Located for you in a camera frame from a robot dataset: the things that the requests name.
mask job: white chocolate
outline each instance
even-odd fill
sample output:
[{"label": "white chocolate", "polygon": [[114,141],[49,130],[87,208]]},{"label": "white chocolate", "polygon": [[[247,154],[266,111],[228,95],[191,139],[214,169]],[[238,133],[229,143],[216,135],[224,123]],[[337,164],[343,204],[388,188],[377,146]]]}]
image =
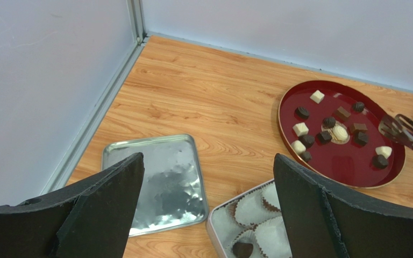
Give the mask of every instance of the white chocolate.
[{"label": "white chocolate", "polygon": [[301,135],[306,135],[308,133],[308,127],[305,125],[305,123],[299,123],[293,126],[294,132],[297,134],[297,137]]},{"label": "white chocolate", "polygon": [[378,148],[375,148],[375,152],[377,152],[377,155],[383,155],[385,159],[389,158],[391,156],[391,152],[393,152],[393,149],[388,146],[381,146]]},{"label": "white chocolate", "polygon": [[324,99],[324,94],[321,93],[321,91],[316,90],[315,93],[313,93],[310,96],[311,100],[319,104],[323,99]]},{"label": "white chocolate", "polygon": [[291,147],[293,148],[294,152],[297,153],[297,155],[304,153],[307,148],[305,148],[304,144],[301,143],[301,141],[296,140],[291,144]]},{"label": "white chocolate", "polygon": [[343,127],[339,125],[336,125],[334,129],[332,129],[332,132],[334,133],[334,135],[339,141],[344,141],[348,139],[348,133]]}]

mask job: paper cupcake liner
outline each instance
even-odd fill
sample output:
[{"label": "paper cupcake liner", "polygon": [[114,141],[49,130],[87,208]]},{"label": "paper cupcake liner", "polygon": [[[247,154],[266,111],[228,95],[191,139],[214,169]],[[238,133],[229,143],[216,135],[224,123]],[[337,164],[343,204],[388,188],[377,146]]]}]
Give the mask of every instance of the paper cupcake liner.
[{"label": "paper cupcake liner", "polygon": [[227,206],[227,210],[229,211],[230,216],[235,220],[235,211],[237,210],[237,203],[238,201],[234,201]]},{"label": "paper cupcake liner", "polygon": [[253,191],[241,198],[235,208],[235,221],[245,227],[259,224],[267,219],[281,216],[278,212],[268,211],[262,205],[260,189]]},{"label": "paper cupcake liner", "polygon": [[232,243],[226,248],[226,253],[228,257],[235,257],[233,254],[233,245],[237,242],[243,243],[251,243],[253,244],[253,253],[251,254],[250,258],[262,258],[262,254],[256,241],[256,237],[254,235],[253,230],[245,230],[241,232],[233,241]]},{"label": "paper cupcake liner", "polygon": [[274,182],[262,188],[262,205],[269,211],[281,212]]},{"label": "paper cupcake liner", "polygon": [[261,254],[266,258],[290,258],[291,247],[281,216],[259,224],[254,230]]},{"label": "paper cupcake liner", "polygon": [[233,239],[244,230],[244,228],[230,216],[227,207],[219,208],[213,212],[211,216],[213,228],[223,247],[230,245]]}]

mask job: round chocolate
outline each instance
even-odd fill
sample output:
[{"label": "round chocolate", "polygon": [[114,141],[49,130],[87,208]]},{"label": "round chocolate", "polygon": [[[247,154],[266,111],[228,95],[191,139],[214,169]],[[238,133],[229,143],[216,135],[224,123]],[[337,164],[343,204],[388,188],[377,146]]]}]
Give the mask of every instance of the round chocolate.
[{"label": "round chocolate", "polygon": [[334,117],[326,117],[323,119],[323,126],[325,128],[333,128],[336,125],[336,119]]},{"label": "round chocolate", "polygon": [[383,155],[376,155],[372,158],[372,164],[379,169],[385,169],[388,166],[388,160]]},{"label": "round chocolate", "polygon": [[315,143],[315,137],[313,135],[302,135],[299,137],[299,141],[304,144],[305,148],[310,148]]},{"label": "round chocolate", "polygon": [[232,247],[232,252],[237,258],[249,258],[253,254],[252,243],[236,242]]},{"label": "round chocolate", "polygon": [[308,112],[308,110],[302,106],[299,106],[295,112],[296,115],[298,115],[302,119],[307,119],[310,116],[310,112]]},{"label": "round chocolate", "polygon": [[356,112],[362,112],[364,110],[364,103],[363,102],[356,102],[353,104],[352,108]]}]

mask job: wooden floor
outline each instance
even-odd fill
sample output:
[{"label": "wooden floor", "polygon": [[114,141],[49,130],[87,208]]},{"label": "wooden floor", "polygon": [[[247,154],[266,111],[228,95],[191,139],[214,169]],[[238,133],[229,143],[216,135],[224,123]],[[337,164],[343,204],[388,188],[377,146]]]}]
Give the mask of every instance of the wooden floor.
[{"label": "wooden floor", "polygon": [[[330,80],[354,87],[389,114],[413,119],[413,94],[152,36],[69,183],[98,171],[116,141],[188,133],[195,138],[210,209],[273,177],[289,155],[277,106],[290,87]],[[361,190],[413,207],[413,152],[390,185]],[[215,257],[205,223],[129,238],[124,257]]]}]

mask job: white wall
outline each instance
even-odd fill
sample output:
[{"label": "white wall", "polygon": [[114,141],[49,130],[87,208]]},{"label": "white wall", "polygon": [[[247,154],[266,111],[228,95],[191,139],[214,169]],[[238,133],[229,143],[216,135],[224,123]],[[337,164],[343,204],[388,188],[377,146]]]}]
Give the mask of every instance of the white wall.
[{"label": "white wall", "polygon": [[40,194],[133,47],[126,0],[0,0],[0,205]]},{"label": "white wall", "polygon": [[413,91],[413,1],[142,1],[150,32]]}]

